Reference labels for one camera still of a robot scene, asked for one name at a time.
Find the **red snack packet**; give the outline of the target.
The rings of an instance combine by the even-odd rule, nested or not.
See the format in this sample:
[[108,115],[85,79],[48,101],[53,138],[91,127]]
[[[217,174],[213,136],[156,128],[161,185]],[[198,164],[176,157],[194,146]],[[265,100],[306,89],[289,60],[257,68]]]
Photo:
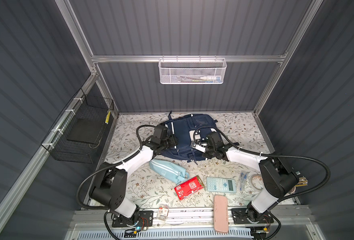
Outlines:
[[192,194],[200,191],[205,187],[199,176],[195,176],[174,188],[175,193],[180,201],[188,198]]

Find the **clear tape roll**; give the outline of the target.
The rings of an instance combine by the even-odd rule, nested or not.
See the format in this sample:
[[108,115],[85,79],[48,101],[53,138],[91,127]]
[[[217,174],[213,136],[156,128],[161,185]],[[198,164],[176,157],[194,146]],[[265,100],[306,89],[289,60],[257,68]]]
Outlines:
[[254,174],[250,177],[250,185],[256,191],[261,191],[265,188],[263,178],[258,174]]

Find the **navy blue student backpack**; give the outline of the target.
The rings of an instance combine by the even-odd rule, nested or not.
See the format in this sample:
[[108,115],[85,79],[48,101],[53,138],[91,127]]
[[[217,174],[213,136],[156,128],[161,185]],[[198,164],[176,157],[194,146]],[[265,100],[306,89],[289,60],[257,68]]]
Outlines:
[[207,144],[207,135],[217,132],[216,123],[217,121],[207,114],[190,114],[176,119],[168,116],[168,120],[161,125],[168,127],[176,136],[177,146],[165,150],[161,155],[172,160],[205,161],[202,152],[192,148],[192,143]]

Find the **small clear eraser box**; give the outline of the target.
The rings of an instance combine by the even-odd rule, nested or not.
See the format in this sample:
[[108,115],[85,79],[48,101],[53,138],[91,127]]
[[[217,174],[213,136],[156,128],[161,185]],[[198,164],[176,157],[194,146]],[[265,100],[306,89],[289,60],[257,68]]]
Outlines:
[[161,204],[158,208],[157,219],[165,222],[167,220],[168,212],[169,212],[168,205]]

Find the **light teal pencil pouch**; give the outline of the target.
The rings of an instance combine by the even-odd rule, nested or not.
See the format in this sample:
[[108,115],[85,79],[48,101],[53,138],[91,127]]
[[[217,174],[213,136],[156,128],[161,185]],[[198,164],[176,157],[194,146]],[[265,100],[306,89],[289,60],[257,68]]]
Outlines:
[[187,170],[169,161],[153,159],[149,162],[150,169],[167,180],[179,185],[190,179]]

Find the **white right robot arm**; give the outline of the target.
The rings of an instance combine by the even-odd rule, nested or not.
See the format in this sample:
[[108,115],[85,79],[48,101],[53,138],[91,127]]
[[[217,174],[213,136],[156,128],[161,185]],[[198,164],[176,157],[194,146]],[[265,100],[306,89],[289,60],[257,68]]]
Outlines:
[[261,175],[264,187],[244,213],[253,224],[261,221],[299,182],[299,177],[283,157],[245,150],[231,142],[225,144],[219,132],[207,134],[203,140],[193,140],[191,147],[202,152],[205,158],[239,163]]

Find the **teal calculator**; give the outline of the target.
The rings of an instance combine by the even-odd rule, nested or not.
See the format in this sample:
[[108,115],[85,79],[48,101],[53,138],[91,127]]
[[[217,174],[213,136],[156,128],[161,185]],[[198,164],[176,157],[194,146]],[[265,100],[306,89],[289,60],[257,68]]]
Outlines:
[[231,194],[237,192],[236,181],[233,179],[207,177],[206,187],[208,192]]

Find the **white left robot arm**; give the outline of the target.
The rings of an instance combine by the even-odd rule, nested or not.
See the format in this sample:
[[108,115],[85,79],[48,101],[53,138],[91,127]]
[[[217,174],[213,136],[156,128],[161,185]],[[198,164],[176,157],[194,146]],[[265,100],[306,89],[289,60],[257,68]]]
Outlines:
[[141,128],[153,128],[149,140],[140,141],[139,149],[115,164],[104,164],[94,178],[89,196],[109,211],[127,219],[137,219],[139,207],[126,195],[128,177],[139,167],[150,162],[165,150],[174,148],[178,140],[165,125],[142,125],[136,129],[138,139]]

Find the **clear pen pack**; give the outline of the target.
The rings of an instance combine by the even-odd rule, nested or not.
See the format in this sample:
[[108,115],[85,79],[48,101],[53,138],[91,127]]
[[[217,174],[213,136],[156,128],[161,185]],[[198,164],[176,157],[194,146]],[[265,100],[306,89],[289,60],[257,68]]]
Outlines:
[[246,171],[241,171],[240,179],[239,179],[239,189],[242,192],[247,184],[248,181],[248,173]]

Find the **pink pencil case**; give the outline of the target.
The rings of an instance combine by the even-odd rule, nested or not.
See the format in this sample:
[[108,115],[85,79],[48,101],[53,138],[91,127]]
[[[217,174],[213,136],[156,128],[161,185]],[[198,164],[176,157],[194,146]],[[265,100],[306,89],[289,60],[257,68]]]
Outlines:
[[229,232],[228,199],[225,196],[214,196],[214,229],[217,233]]

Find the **white marker in basket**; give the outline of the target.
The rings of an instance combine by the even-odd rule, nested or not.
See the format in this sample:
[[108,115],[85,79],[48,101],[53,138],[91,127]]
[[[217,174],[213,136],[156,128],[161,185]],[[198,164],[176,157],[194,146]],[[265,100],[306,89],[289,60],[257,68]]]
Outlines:
[[207,81],[207,82],[216,82],[216,83],[222,82],[221,76],[203,76],[203,77],[200,77],[200,79],[203,81]]

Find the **pink cup with pencils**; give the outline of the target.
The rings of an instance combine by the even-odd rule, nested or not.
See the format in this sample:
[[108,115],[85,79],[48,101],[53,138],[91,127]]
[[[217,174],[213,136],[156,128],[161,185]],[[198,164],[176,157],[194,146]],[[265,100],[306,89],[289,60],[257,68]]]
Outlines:
[[288,192],[289,195],[294,194],[296,189],[299,187],[306,187],[308,185],[308,180],[304,176],[299,177],[299,182]]

